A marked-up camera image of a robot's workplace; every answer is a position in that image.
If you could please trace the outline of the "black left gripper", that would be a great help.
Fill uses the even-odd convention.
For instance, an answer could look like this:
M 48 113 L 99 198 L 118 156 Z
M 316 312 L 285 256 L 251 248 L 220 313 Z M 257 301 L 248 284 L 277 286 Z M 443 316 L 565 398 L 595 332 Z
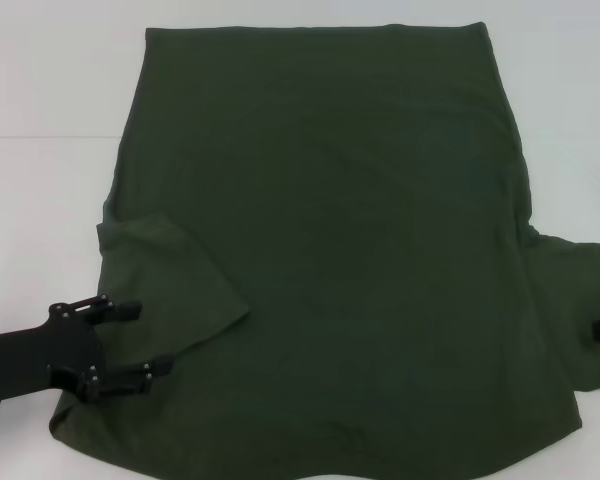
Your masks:
M 156 379 L 171 373 L 174 357 L 104 367 L 94 326 L 138 320 L 140 301 L 115 303 L 101 294 L 49 307 L 40 326 L 0 334 L 0 401 L 59 389 L 80 401 L 148 394 Z

